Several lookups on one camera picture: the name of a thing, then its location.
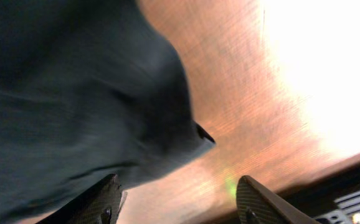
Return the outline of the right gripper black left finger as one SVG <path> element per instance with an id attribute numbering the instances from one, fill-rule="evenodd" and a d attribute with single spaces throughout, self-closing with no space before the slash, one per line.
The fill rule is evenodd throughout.
<path id="1" fill-rule="evenodd" d="M 110 174 L 37 224 L 116 224 L 126 196 Z"/>

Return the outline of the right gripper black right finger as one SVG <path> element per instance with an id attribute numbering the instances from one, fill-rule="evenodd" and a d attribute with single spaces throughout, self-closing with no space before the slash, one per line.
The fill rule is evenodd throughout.
<path id="1" fill-rule="evenodd" d="M 236 204 L 241 224 L 320 224 L 249 175 L 239 179 Z"/>

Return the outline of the black Nike t-shirt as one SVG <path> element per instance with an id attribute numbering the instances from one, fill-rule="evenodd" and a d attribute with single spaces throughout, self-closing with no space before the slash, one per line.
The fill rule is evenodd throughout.
<path id="1" fill-rule="evenodd" d="M 178 53 L 130 0 L 0 0 L 0 223 L 108 174 L 126 189 L 214 146 Z"/>

